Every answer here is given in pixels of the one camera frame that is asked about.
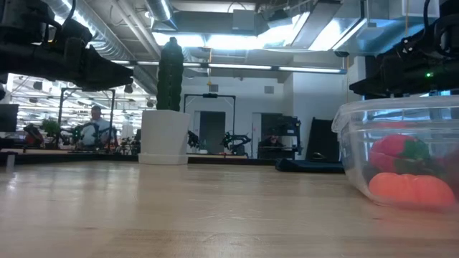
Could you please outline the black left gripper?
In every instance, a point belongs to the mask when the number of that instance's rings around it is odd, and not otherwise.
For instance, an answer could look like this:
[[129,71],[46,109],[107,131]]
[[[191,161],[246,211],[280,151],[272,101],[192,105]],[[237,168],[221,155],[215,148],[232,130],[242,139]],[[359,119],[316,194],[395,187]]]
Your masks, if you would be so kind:
[[101,57],[93,46],[70,37],[65,42],[64,81],[87,90],[107,90],[133,82],[133,70]]

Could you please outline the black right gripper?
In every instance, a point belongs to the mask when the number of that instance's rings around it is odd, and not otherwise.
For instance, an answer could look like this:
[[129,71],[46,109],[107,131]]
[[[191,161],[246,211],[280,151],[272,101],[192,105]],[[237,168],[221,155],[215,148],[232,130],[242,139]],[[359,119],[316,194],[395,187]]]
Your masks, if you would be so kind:
[[349,89],[358,95],[414,95],[420,91],[408,75],[420,64],[418,56],[394,50],[382,55],[382,64],[364,69],[364,79],[353,82]]

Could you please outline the round red fruit toy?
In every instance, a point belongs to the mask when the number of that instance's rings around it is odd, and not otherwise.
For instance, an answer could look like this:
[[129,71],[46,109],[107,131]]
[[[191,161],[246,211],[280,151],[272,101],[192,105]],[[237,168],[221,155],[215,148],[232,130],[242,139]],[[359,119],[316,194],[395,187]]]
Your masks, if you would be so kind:
[[396,173],[396,159],[430,159],[429,147],[419,138],[391,134],[374,142],[369,151],[369,163],[381,172]]

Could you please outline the clear plastic container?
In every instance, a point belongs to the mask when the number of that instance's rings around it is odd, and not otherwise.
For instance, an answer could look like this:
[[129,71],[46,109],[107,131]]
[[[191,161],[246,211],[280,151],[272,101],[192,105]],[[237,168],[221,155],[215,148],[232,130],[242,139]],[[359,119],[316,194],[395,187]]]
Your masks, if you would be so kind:
[[445,179],[443,158],[459,148],[459,95],[351,102],[339,108],[331,129],[337,134],[341,162],[349,181],[374,203],[408,209],[459,211],[459,192],[454,190],[455,204],[452,206],[400,204],[372,195],[362,176],[362,168],[369,163],[369,151],[374,142],[387,135],[403,134],[427,144],[430,160],[437,168],[434,177],[449,185]]

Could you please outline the person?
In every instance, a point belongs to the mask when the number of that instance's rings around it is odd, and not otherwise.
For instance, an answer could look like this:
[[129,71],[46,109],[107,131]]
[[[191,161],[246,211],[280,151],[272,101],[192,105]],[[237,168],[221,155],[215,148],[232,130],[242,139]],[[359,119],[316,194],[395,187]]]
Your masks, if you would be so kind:
[[284,145],[279,141],[277,135],[269,135],[264,141],[260,143],[261,147],[265,148],[283,148]]
[[28,124],[24,127],[24,132],[26,133],[25,142],[27,145],[43,148],[44,147],[44,138],[39,131],[39,128],[33,124]]
[[[110,122],[102,118],[101,108],[95,105],[91,108],[91,119],[87,126],[81,130],[82,139],[79,144],[82,147],[93,147],[99,142],[103,145],[108,143],[108,128]],[[115,127],[113,126],[112,138],[115,139]]]

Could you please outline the tall green cactus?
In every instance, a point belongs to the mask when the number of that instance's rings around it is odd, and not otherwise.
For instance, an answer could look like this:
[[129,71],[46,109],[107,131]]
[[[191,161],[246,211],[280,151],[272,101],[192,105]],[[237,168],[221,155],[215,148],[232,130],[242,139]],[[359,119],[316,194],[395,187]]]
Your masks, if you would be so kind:
[[157,110],[180,111],[184,56],[177,39],[171,37],[161,51],[158,66]]

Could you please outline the black leaning panel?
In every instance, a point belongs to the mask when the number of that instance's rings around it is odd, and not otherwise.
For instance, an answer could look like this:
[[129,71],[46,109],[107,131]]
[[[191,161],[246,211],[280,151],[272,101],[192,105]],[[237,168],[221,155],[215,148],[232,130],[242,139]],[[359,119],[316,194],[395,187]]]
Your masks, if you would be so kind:
[[332,120],[313,118],[306,148],[306,160],[338,162],[339,142],[331,130]]

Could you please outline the white plant pot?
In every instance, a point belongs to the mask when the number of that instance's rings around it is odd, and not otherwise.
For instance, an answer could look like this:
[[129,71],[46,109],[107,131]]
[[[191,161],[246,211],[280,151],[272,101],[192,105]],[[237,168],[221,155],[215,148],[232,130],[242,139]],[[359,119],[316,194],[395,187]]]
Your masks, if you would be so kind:
[[144,110],[138,161],[148,165],[186,165],[190,114],[173,110]]

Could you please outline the green potted plant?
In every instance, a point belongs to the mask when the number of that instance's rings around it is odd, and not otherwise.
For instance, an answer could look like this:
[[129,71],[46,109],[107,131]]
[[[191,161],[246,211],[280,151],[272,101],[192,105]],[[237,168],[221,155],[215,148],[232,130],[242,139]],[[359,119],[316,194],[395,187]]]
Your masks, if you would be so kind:
[[48,135],[56,135],[60,132],[60,124],[53,119],[44,119],[42,121],[41,128],[48,134]]

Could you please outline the black equipment cart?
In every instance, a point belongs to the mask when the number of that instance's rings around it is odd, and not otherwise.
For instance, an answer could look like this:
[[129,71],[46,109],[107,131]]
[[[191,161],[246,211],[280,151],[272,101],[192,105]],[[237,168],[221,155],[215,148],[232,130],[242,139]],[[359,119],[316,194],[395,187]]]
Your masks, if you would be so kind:
[[[259,159],[286,158],[295,160],[303,152],[301,143],[301,121],[297,117],[274,115],[267,116],[268,121],[262,123],[262,140],[258,143],[257,157]],[[277,135],[283,148],[265,148],[260,143],[269,135]]]

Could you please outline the dark doorway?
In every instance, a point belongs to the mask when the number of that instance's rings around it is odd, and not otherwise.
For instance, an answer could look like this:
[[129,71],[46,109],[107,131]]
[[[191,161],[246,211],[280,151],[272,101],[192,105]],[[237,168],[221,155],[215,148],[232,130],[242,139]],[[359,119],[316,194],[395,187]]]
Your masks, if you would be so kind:
[[225,134],[224,112],[200,112],[199,139],[201,149],[210,154],[218,154],[224,151],[221,144]]

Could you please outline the black monitor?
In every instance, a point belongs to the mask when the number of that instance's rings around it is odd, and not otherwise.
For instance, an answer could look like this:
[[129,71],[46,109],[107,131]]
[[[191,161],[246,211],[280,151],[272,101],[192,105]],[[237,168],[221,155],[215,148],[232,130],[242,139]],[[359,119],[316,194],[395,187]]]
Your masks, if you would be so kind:
[[0,132],[13,133],[16,131],[18,112],[17,104],[0,104]]

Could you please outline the linear ceiling light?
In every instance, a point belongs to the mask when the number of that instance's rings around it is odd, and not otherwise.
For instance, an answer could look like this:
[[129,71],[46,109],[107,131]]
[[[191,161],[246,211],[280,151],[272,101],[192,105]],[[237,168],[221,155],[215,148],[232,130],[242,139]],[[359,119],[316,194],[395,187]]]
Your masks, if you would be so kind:
[[[158,67],[158,61],[135,61],[135,60],[112,60],[112,62],[133,67],[136,65]],[[337,74],[345,75],[347,70],[337,68],[324,67],[286,67],[272,65],[257,65],[257,64],[222,64],[222,63],[201,63],[201,62],[184,62],[185,68],[203,68],[203,69],[234,69],[234,70],[259,70],[271,72],[301,72],[301,73],[317,73],[317,74]]]

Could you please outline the grey ceiling box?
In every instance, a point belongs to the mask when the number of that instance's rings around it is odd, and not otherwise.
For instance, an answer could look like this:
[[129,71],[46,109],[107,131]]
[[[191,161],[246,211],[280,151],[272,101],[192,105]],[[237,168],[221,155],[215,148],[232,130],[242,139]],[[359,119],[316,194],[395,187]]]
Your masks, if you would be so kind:
[[235,9],[232,12],[232,29],[239,31],[255,30],[256,14],[252,10]]

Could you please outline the large silver air duct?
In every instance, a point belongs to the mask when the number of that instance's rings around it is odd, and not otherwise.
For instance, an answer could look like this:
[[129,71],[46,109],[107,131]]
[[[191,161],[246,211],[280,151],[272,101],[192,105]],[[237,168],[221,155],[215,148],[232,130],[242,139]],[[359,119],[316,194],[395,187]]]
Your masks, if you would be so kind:
[[[60,19],[65,19],[72,7],[72,0],[43,1],[50,6],[56,18]],[[91,31],[93,40],[90,43],[102,57],[111,60],[134,60],[134,55],[85,0],[76,0],[73,19]],[[157,94],[155,79],[145,68],[135,66],[133,68],[133,79],[148,94]]]

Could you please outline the black rig frame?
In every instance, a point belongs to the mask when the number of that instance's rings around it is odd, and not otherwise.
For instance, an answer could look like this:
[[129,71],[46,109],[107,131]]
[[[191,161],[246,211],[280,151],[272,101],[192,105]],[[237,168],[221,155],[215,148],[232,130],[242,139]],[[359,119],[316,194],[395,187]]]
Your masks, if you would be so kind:
[[[188,104],[191,104],[191,102],[187,102],[186,99],[188,97],[203,97],[203,98],[207,98],[207,99],[217,99],[217,98],[224,98],[224,97],[230,97],[233,99],[233,104],[232,104],[232,108],[233,108],[233,111],[232,111],[232,114],[233,114],[233,119],[232,119],[232,129],[229,130],[229,131],[225,131],[224,134],[226,132],[230,132],[231,134],[234,134],[234,129],[235,129],[235,104],[236,104],[236,97],[234,95],[218,95],[218,94],[215,94],[215,93],[205,93],[205,94],[202,94],[202,95],[198,95],[198,94],[185,94],[184,95],[184,107],[183,107],[183,112],[186,113],[186,107],[188,106]],[[207,135],[207,133],[210,131],[212,132],[212,129],[209,129],[209,126],[211,124],[215,124],[215,122],[212,120],[212,118],[216,118],[216,113],[217,111],[204,111],[204,112],[200,112],[202,116],[204,116],[204,120],[202,120],[202,118],[200,118],[200,122],[199,122],[199,129],[204,129],[204,132],[205,134],[204,135]]]
[[[61,131],[62,131],[62,111],[63,111],[63,106],[64,106],[64,101],[66,101],[67,98],[70,98],[72,94],[76,91],[81,91],[81,92],[96,92],[96,90],[84,90],[79,87],[62,87],[61,88],[61,94],[60,94],[60,105],[59,105],[59,110],[58,110],[58,119],[57,123],[59,125],[57,134],[55,136],[55,148],[59,149],[60,148],[60,139],[61,139]],[[114,89],[109,89],[109,90],[103,90],[103,92],[111,92],[112,97],[109,98],[111,101],[111,107],[110,107],[110,124],[108,128],[108,150],[106,153],[110,152],[110,146],[111,146],[111,138],[112,138],[112,132],[113,132],[113,113],[114,113],[114,107],[115,107],[115,90]]]

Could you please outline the small silver air duct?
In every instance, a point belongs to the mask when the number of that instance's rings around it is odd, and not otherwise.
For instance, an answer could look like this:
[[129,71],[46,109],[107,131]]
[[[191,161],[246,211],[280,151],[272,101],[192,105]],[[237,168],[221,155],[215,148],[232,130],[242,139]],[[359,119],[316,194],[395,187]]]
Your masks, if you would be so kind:
[[151,17],[156,22],[162,22],[171,29],[177,30],[173,20],[174,8],[169,0],[145,0],[145,2]]

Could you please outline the black table frame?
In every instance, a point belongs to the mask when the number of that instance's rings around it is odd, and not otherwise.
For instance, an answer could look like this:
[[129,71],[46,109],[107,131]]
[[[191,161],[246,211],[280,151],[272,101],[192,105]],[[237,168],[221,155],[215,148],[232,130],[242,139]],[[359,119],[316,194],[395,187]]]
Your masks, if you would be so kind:
[[273,166],[281,159],[247,159],[227,156],[218,158],[216,155],[209,157],[198,155],[180,158],[139,158],[133,155],[104,154],[104,153],[17,153],[14,151],[0,152],[0,165],[6,164],[9,156],[14,156],[14,162],[19,165],[38,163],[86,162],[86,161],[138,161],[152,165],[186,165],[192,164],[225,164],[225,165],[254,165]]

